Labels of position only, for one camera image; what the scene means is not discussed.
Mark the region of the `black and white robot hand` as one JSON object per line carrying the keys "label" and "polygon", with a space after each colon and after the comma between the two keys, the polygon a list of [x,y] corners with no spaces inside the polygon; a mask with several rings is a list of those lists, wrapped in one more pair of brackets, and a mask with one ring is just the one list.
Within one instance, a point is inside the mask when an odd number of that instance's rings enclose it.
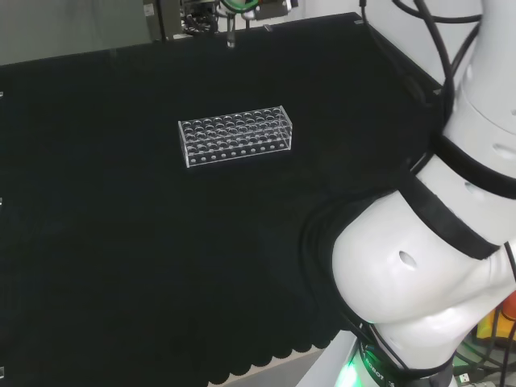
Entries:
{"label": "black and white robot hand", "polygon": [[226,14],[240,15],[245,20],[265,20],[286,16],[299,6],[298,0],[251,0],[218,2]]}

